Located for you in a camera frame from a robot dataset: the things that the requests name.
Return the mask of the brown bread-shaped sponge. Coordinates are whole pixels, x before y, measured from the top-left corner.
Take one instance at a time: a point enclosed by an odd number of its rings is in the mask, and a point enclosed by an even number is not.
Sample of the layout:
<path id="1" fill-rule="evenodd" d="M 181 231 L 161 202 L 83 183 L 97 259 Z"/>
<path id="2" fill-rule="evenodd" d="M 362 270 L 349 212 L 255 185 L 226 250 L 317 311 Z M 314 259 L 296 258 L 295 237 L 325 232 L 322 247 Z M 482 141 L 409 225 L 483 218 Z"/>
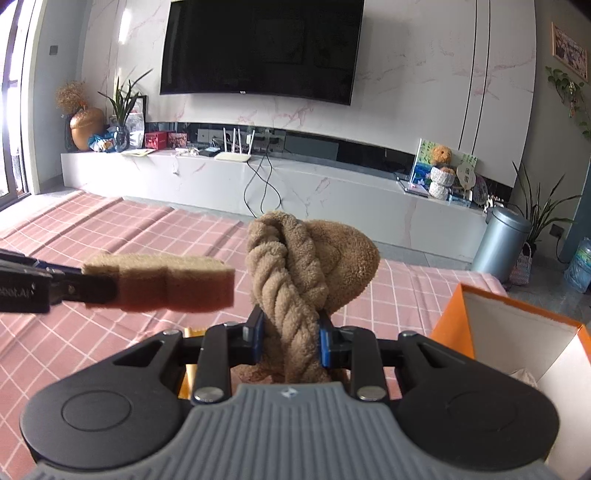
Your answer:
<path id="1" fill-rule="evenodd" d="M 116 299 L 105 306 L 125 312 L 207 313 L 235 303 L 235 269 L 211 257 L 101 254 L 82 271 L 114 280 Z"/>

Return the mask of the brown braided plush scarf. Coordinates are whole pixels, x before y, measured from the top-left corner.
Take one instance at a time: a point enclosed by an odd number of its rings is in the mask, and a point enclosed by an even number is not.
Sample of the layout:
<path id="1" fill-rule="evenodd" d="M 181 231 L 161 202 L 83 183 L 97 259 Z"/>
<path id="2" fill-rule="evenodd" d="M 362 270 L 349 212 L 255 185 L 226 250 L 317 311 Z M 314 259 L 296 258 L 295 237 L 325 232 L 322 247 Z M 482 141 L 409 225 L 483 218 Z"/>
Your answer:
<path id="1" fill-rule="evenodd" d="M 342 369 L 322 367 L 320 316 L 360 296 L 380 265 L 380 253 L 358 229 L 300 220 L 273 211 L 249 223 L 245 265 L 252 302 L 266 315 L 263 354 L 236 366 L 243 384 L 346 382 Z"/>

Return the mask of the white cotton cloth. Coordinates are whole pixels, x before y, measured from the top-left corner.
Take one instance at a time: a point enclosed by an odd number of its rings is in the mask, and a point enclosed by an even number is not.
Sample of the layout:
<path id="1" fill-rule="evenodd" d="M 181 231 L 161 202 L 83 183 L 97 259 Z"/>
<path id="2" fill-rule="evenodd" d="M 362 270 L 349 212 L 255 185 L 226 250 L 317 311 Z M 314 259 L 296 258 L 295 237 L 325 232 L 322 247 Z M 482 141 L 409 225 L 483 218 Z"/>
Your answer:
<path id="1" fill-rule="evenodd" d="M 509 376 L 515 380 L 518 380 L 522 383 L 525 383 L 535 389 L 538 388 L 538 383 L 534 377 L 534 375 L 526 368 L 521 368 L 518 370 L 513 371 L 509 374 Z"/>

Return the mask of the yellow cleaning cloth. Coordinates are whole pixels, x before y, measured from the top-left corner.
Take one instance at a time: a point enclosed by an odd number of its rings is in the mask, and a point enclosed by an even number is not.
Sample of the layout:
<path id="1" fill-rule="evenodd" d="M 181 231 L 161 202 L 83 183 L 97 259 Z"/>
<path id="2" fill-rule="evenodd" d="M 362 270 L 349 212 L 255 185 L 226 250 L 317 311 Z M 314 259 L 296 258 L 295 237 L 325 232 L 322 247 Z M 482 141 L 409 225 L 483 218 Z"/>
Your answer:
<path id="1" fill-rule="evenodd" d="M 190 327 L 186 327 L 183 329 L 183 337 L 184 338 L 196 338 L 204 336 L 206 330 L 205 329 L 193 329 Z M 178 393 L 178 398 L 182 400 L 189 400 L 191 398 L 191 392 L 193 388 L 194 378 L 197 375 L 197 365 L 196 364 L 186 364 L 185 366 L 185 374 L 182 380 L 182 384 Z"/>

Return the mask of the white marble TV console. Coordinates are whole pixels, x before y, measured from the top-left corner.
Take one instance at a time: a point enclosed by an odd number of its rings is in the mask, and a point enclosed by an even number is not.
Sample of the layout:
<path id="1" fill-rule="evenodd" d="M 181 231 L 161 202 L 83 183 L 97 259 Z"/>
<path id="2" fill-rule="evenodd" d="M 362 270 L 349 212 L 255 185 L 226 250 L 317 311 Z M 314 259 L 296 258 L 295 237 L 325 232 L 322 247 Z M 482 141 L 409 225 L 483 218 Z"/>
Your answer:
<path id="1" fill-rule="evenodd" d="M 459 261 L 473 260 L 485 216 L 409 194 L 394 180 L 301 161 L 256 157 L 245 163 L 158 151 L 135 157 L 61 156 L 66 186 L 242 215 L 281 209 L 300 219 L 349 224 L 370 238 Z"/>

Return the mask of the golden round vase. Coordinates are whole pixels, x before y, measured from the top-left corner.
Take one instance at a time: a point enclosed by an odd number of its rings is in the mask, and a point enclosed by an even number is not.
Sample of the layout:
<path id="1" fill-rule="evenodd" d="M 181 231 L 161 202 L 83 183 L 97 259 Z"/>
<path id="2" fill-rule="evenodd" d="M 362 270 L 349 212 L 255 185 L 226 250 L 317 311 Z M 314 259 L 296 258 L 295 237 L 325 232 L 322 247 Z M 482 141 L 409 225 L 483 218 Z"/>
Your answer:
<path id="1" fill-rule="evenodd" d="M 72 116 L 69 122 L 72 140 L 80 151 L 88 151 L 88 140 L 104 131 L 105 117 L 101 109 L 86 107 Z"/>

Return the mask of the red gift box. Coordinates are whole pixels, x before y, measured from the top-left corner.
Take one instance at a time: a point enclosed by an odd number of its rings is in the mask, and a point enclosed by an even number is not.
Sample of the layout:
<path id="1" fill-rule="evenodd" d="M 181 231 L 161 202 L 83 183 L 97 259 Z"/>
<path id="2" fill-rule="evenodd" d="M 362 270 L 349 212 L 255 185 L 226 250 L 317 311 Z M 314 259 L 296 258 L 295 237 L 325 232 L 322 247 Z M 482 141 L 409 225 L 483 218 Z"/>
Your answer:
<path id="1" fill-rule="evenodd" d="M 152 150 L 168 148 L 168 133 L 165 131 L 147 132 L 144 136 L 144 147 Z"/>

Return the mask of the grey metal trash bin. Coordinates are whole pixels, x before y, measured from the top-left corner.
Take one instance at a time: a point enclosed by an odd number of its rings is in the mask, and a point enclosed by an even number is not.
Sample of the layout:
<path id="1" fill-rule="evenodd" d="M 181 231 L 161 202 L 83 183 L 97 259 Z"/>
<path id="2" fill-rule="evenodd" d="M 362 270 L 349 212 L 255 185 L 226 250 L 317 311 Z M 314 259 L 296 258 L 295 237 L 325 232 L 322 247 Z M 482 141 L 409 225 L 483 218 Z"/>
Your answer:
<path id="1" fill-rule="evenodd" d="M 488 210 L 486 223 L 471 270 L 506 282 L 529 236 L 531 222 L 513 210 L 494 207 Z"/>

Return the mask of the small woven basket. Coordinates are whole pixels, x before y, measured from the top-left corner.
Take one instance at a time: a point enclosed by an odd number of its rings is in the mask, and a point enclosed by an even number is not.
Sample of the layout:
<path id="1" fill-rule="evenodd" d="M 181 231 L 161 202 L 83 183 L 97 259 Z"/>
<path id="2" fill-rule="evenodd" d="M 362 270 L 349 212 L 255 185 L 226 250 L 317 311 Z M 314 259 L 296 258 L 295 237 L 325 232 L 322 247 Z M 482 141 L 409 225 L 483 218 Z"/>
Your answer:
<path id="1" fill-rule="evenodd" d="M 517 286 L 525 286 L 530 282 L 532 268 L 532 248 L 528 242 L 524 243 L 522 251 L 509 276 L 509 282 Z"/>

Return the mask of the green picture book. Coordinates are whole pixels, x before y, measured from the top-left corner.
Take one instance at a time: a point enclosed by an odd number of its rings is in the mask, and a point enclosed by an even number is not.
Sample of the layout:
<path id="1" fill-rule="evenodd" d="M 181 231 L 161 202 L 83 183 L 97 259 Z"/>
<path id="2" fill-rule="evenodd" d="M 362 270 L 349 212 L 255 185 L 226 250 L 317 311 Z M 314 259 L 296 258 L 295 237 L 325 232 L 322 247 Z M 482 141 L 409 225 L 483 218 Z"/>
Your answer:
<path id="1" fill-rule="evenodd" d="M 419 195 L 430 197 L 432 152 L 437 143 L 422 139 L 419 144 L 415 161 L 411 170 L 408 186 L 411 191 Z"/>

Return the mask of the white knitted pot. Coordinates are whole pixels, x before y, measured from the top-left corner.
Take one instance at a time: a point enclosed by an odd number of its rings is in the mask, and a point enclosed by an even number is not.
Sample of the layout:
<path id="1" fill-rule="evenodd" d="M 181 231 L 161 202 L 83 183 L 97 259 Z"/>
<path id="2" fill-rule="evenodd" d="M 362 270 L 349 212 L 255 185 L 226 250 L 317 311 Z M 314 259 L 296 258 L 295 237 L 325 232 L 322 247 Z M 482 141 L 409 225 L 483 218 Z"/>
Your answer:
<path id="1" fill-rule="evenodd" d="M 447 166 L 433 166 L 430 178 L 429 194 L 438 200 L 446 201 L 456 179 L 455 170 Z"/>

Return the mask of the white wifi router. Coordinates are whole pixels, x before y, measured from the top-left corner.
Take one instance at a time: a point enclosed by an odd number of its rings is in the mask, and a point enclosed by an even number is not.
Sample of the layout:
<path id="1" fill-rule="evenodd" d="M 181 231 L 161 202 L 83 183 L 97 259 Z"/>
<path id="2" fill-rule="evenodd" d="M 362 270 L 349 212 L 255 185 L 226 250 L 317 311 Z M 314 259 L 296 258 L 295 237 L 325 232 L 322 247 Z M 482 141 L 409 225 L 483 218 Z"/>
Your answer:
<path id="1" fill-rule="evenodd" d="M 222 149 L 214 158 L 216 160 L 245 163 L 252 158 L 255 132 L 243 133 L 238 127 L 232 129 L 231 134 L 222 129 Z"/>

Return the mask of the potted green grass plant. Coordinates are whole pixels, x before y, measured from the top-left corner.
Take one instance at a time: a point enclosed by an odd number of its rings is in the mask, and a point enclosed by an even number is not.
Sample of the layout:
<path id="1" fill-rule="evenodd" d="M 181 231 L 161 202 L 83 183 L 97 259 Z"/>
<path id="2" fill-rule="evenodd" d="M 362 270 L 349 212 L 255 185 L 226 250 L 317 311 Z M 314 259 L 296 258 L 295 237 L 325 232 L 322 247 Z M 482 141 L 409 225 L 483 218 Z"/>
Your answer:
<path id="1" fill-rule="evenodd" d="M 116 79 L 115 89 L 112 96 L 102 92 L 99 95 L 107 99 L 112 107 L 115 117 L 115 130 L 113 133 L 115 151 L 120 153 L 129 147 L 129 130 L 126 126 L 127 119 L 133 110 L 141 93 L 136 89 L 140 80 L 151 73 L 151 69 L 144 72 L 134 81 L 122 82 Z"/>

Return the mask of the orange cardboard box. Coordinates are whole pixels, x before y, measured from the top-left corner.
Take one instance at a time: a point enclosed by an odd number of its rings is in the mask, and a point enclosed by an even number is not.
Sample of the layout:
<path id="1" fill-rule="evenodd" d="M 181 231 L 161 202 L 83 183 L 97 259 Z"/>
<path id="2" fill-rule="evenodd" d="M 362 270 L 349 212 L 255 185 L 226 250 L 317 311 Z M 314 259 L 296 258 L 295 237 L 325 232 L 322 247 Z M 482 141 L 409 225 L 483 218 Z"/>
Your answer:
<path id="1" fill-rule="evenodd" d="M 590 335 L 584 325 L 460 284 L 431 338 L 506 374 L 527 370 L 560 418 L 547 464 L 564 479 L 590 469 Z"/>

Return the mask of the white round hand fan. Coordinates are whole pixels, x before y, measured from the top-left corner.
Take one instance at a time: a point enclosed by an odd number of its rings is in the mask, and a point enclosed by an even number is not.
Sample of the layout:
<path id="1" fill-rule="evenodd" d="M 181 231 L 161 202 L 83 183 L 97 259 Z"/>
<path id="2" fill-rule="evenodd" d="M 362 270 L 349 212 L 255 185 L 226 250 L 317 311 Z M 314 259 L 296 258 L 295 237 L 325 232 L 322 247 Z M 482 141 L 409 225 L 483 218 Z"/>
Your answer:
<path id="1" fill-rule="evenodd" d="M 470 163 L 461 163 L 456 169 L 456 176 L 465 191 L 472 190 L 476 185 L 475 167 Z"/>

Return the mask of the brown teddy bear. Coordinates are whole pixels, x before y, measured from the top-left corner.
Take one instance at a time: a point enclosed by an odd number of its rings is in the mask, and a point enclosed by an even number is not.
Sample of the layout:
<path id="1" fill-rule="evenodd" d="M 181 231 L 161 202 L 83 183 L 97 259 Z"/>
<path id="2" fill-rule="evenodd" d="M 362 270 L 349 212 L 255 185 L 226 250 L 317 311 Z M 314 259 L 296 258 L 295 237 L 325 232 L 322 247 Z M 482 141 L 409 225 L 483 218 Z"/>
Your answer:
<path id="1" fill-rule="evenodd" d="M 430 163 L 433 166 L 447 167 L 451 164 L 453 159 L 452 150 L 444 145 L 436 145 L 431 151 Z"/>

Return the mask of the floor plant with long leaves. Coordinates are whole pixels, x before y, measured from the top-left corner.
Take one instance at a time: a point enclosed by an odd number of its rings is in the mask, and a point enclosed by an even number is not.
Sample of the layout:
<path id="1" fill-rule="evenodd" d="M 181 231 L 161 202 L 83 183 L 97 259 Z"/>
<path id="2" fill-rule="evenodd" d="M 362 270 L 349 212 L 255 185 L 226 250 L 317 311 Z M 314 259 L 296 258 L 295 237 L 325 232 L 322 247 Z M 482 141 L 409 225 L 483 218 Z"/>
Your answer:
<path id="1" fill-rule="evenodd" d="M 562 175 L 551 188 L 546 199 L 543 200 L 541 195 L 541 184 L 538 183 L 536 187 L 533 186 L 527 168 L 525 166 L 518 168 L 516 164 L 513 164 L 513 168 L 517 174 L 517 186 L 524 195 L 523 207 L 520 207 L 517 204 L 514 204 L 514 207 L 516 207 L 523 217 L 530 223 L 530 231 L 526 244 L 531 248 L 531 253 L 535 254 L 539 237 L 547 227 L 551 227 L 555 223 L 574 223 L 573 218 L 557 215 L 557 208 L 563 204 L 580 200 L 582 195 L 576 194 L 556 199 L 555 194 L 565 178 L 565 175 Z"/>

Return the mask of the blue water bottle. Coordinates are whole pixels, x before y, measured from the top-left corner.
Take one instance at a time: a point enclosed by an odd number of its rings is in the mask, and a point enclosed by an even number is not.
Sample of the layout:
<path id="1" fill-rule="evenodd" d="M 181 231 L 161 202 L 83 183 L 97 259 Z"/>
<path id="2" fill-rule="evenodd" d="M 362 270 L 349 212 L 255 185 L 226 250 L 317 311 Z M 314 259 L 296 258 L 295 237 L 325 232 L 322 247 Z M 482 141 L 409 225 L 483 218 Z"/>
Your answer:
<path id="1" fill-rule="evenodd" d="M 591 282 L 591 240 L 585 237 L 579 243 L 577 250 L 564 273 L 568 285 L 577 292 L 584 294 L 590 288 Z"/>

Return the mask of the hanging ivy plant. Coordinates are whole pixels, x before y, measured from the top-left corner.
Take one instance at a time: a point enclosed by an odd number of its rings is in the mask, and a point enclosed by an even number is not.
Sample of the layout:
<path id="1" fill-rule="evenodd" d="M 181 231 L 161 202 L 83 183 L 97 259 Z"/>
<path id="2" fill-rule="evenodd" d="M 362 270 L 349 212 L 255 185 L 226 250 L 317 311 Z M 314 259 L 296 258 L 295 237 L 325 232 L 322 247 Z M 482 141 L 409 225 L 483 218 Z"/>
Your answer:
<path id="1" fill-rule="evenodd" d="M 577 125 L 582 136 L 590 140 L 590 103 L 587 101 L 585 83 L 575 81 L 565 71 L 545 67 L 547 80 L 556 90 L 560 101 L 568 107 L 569 118 Z"/>

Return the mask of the black wall television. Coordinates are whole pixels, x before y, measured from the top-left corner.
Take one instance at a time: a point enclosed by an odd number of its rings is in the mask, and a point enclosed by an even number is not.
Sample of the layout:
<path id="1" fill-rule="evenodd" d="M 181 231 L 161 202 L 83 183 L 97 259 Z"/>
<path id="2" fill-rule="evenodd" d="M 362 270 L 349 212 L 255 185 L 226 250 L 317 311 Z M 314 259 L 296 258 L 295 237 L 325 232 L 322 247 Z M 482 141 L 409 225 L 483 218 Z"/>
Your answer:
<path id="1" fill-rule="evenodd" d="M 160 75 L 166 94 L 352 101 L 362 1 L 174 1 Z"/>

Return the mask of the framed wall picture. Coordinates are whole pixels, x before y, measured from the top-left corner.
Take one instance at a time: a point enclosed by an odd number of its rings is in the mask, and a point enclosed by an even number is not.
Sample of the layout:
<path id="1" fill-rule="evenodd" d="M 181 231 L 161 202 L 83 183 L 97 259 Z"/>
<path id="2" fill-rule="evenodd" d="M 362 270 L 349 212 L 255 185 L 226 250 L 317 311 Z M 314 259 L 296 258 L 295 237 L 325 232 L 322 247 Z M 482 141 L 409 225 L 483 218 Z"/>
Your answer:
<path id="1" fill-rule="evenodd" d="M 584 82 L 588 82 L 587 49 L 567 35 L 554 22 L 551 23 L 551 42 L 552 55 Z"/>

